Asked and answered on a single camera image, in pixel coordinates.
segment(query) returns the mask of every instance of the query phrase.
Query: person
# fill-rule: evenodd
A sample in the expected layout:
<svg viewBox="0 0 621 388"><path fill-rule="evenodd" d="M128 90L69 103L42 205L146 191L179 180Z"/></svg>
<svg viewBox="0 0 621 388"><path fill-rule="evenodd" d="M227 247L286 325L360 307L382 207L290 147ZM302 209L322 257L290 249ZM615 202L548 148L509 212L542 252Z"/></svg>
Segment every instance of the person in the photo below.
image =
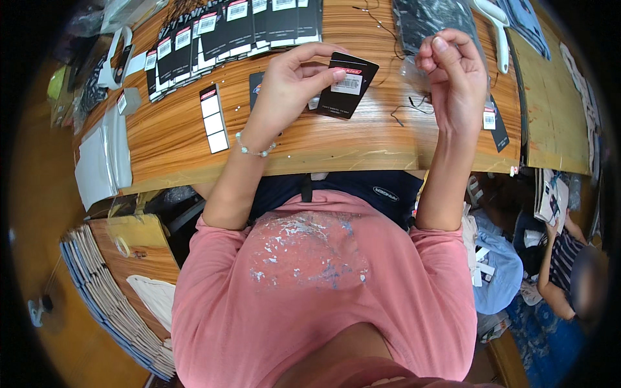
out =
<svg viewBox="0 0 621 388"><path fill-rule="evenodd" d="M537 291L554 314L569 320L576 316L595 319L601 310L607 282L598 261L599 252L587 244L582 230L566 211L563 230L546 223L547 244Z"/></svg>
<svg viewBox="0 0 621 388"><path fill-rule="evenodd" d="M442 30L415 59L429 76L439 131L409 232L377 209L386 206L352 195L351 180L342 189L310 183L310 198L298 191L246 227L253 204L266 202L255 194L268 158L252 153L269 149L310 98L345 77L305 63L334 51L348 52L308 43L270 60L239 144L205 194L173 304L185 387L466 384L442 379L464 379L476 339L461 211L487 74L468 35ZM275 197L282 182L272 181Z"/></svg>

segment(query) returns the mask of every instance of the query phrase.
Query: pink shirt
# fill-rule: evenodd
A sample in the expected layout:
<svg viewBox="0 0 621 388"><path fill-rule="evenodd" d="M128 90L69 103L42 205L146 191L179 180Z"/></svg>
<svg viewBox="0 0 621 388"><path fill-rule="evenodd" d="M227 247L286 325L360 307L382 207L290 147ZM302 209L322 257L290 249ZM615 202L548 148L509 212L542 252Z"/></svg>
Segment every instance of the pink shirt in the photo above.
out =
<svg viewBox="0 0 621 388"><path fill-rule="evenodd" d="M173 305L184 386L271 387L358 322L420 377L468 373L476 312L461 230L408 235L337 191L293 197L242 232L196 228Z"/></svg>

